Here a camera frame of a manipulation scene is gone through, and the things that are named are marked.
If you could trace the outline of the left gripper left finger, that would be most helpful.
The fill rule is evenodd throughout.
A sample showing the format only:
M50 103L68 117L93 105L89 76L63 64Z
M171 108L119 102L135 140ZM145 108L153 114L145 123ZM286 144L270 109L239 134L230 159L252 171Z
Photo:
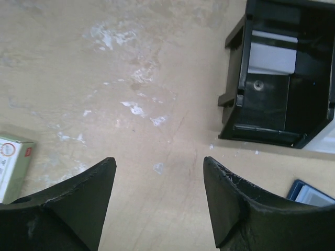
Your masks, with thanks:
M98 250L116 173L108 157L40 192L1 204L1 250Z

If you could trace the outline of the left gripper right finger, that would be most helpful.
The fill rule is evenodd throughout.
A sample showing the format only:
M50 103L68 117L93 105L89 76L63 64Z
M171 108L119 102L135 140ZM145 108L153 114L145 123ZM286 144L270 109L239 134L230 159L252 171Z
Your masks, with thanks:
M334 206L268 192L212 157L203 162L215 245L220 250L334 250Z

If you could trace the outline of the blue leather card holder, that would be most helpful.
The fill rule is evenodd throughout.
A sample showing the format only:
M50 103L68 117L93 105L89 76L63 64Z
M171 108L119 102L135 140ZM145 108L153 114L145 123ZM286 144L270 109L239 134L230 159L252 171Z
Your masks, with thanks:
M334 198L300 179L293 182L286 198L316 207L326 207L334 204Z

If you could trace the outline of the silver grey credit card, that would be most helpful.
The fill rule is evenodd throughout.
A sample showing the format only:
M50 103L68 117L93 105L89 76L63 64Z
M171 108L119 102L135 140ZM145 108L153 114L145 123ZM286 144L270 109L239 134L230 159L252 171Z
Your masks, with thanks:
M302 186L295 201L316 207L325 207L334 204L333 198L309 185Z

